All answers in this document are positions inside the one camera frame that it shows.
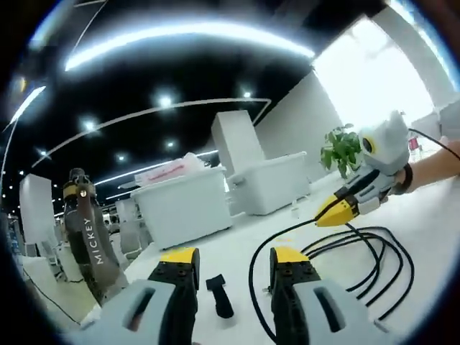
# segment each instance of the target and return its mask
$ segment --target white wall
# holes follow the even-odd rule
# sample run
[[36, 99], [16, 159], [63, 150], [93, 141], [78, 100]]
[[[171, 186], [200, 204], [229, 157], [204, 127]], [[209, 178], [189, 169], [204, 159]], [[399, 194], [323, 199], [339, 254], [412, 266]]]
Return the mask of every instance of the white wall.
[[256, 126], [267, 159], [306, 151], [308, 177], [327, 175], [320, 161], [324, 135], [341, 120], [316, 74], [312, 71]]
[[26, 176], [19, 186], [19, 204], [27, 243], [55, 241], [55, 218], [52, 207], [51, 180]]
[[425, 83], [435, 107], [451, 102], [456, 92], [439, 60], [425, 41], [398, 13], [387, 7], [372, 20], [389, 35], [409, 58]]

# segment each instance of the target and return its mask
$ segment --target potted plant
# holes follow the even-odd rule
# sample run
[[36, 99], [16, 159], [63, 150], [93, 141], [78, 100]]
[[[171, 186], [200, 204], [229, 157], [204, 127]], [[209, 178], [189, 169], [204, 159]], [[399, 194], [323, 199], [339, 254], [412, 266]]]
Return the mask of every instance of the potted plant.
[[321, 148], [321, 164], [327, 170], [331, 169], [332, 162], [337, 163], [340, 176], [346, 178], [347, 169], [355, 171], [360, 164], [358, 134], [346, 132], [353, 124], [337, 127], [324, 136], [326, 146]]

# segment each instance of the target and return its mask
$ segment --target white chair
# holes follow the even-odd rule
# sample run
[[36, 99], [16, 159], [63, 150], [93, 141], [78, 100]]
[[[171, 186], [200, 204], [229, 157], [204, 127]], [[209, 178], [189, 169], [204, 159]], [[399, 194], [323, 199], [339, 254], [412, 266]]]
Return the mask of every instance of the white chair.
[[48, 263], [51, 266], [51, 270], [55, 277], [59, 277], [63, 273], [63, 269], [60, 266], [58, 256], [56, 255], [53, 248], [51, 248], [50, 243], [48, 241], [41, 242], [43, 248], [43, 257], [48, 260]]
[[35, 243], [25, 243], [26, 257], [37, 257], [37, 247]]
[[136, 259], [141, 254], [137, 222], [125, 221], [120, 224], [120, 246], [121, 252], [129, 261]]

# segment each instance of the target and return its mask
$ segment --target white plastic bin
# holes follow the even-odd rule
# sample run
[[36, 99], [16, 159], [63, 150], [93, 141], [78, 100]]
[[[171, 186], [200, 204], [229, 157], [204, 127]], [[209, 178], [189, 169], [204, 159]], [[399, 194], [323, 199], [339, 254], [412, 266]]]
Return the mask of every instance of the white plastic bin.
[[224, 168], [214, 167], [139, 188], [139, 204], [153, 241], [161, 248], [229, 228]]
[[227, 179], [247, 214], [265, 215], [310, 193], [306, 152], [257, 163]]

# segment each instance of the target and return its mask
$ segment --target black small object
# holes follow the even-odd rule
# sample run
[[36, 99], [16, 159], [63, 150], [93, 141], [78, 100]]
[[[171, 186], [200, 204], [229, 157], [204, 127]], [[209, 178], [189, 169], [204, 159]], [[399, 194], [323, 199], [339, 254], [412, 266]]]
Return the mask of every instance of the black small object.
[[225, 279], [223, 275], [218, 275], [214, 278], [207, 279], [206, 287], [208, 291], [212, 291], [216, 300], [216, 312], [221, 318], [230, 318], [234, 315], [229, 297], [224, 290]]
[[397, 196], [400, 196], [401, 194], [404, 194], [405, 192], [407, 192], [410, 185], [412, 184], [413, 172], [412, 172], [412, 167], [409, 165], [409, 163], [404, 166], [404, 170], [405, 170], [404, 182], [396, 183], [395, 187], [393, 187], [393, 192]]

